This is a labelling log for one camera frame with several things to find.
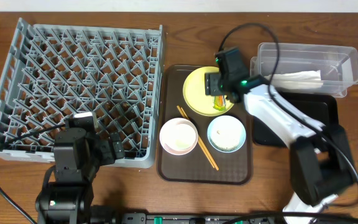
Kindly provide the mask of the green snack wrapper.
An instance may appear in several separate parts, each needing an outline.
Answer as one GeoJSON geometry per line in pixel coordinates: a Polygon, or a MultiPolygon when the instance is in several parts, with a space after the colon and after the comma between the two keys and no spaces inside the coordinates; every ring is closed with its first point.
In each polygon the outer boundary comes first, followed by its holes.
{"type": "Polygon", "coordinates": [[[213,98],[213,108],[218,111],[226,110],[226,99],[223,95],[214,96],[213,98]]]}

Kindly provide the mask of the blue bowl with rice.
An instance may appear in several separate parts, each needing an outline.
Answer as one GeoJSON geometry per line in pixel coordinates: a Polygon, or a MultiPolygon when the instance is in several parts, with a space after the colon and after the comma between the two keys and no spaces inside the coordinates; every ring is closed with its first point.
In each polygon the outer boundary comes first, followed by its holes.
{"type": "Polygon", "coordinates": [[[210,122],[207,137],[210,145],[217,151],[232,153],[244,145],[246,129],[242,122],[233,116],[218,116],[210,122]]]}

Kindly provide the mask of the white napkin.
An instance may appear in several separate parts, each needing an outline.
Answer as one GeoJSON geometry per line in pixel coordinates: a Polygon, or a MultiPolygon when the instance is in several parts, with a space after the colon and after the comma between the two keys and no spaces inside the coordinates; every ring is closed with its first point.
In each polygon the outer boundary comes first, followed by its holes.
{"type": "Polygon", "coordinates": [[[272,85],[286,90],[309,90],[323,86],[321,71],[278,73],[273,76],[272,85]]]}

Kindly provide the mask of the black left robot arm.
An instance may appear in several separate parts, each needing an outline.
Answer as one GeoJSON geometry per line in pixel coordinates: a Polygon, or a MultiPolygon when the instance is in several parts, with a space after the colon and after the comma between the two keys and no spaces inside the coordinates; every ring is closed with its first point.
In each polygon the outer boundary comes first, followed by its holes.
{"type": "Polygon", "coordinates": [[[119,133],[101,139],[94,131],[68,128],[56,135],[55,165],[44,176],[36,198],[38,223],[117,223],[115,211],[93,205],[92,183],[101,166],[125,156],[119,133]]]}

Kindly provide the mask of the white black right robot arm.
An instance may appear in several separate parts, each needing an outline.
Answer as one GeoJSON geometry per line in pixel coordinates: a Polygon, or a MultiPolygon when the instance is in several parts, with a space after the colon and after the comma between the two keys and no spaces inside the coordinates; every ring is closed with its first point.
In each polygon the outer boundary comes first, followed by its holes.
{"type": "Polygon", "coordinates": [[[215,57],[219,70],[206,74],[206,94],[243,103],[288,147],[294,194],[283,209],[285,221],[310,223],[358,184],[344,128],[326,126],[302,113],[276,91],[271,78],[250,76],[239,49],[220,50],[215,57]]]}

